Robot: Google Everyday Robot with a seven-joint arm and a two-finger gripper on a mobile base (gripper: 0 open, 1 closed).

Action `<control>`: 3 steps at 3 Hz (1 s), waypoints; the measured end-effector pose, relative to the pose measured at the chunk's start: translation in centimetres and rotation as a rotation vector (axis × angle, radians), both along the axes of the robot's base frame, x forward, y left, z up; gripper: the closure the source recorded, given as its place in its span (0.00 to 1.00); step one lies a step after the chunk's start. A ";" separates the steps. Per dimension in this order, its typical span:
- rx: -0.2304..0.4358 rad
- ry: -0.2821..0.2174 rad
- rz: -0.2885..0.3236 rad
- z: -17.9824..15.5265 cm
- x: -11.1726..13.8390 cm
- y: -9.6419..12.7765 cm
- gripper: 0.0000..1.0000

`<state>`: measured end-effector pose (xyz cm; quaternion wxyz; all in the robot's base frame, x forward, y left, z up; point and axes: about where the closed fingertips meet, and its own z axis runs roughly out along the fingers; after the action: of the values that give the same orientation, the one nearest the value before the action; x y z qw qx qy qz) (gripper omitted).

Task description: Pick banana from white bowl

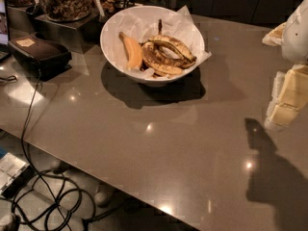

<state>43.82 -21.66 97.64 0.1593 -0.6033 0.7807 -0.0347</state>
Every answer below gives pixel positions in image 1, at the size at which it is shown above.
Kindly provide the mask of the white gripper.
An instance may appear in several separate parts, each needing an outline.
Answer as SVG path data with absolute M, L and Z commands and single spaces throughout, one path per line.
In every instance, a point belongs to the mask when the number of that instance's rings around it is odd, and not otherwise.
M 274 80 L 264 125 L 271 131 L 288 127 L 308 103 L 308 0 L 262 39 L 280 46 L 283 57 L 295 64 L 286 73 L 278 71 Z

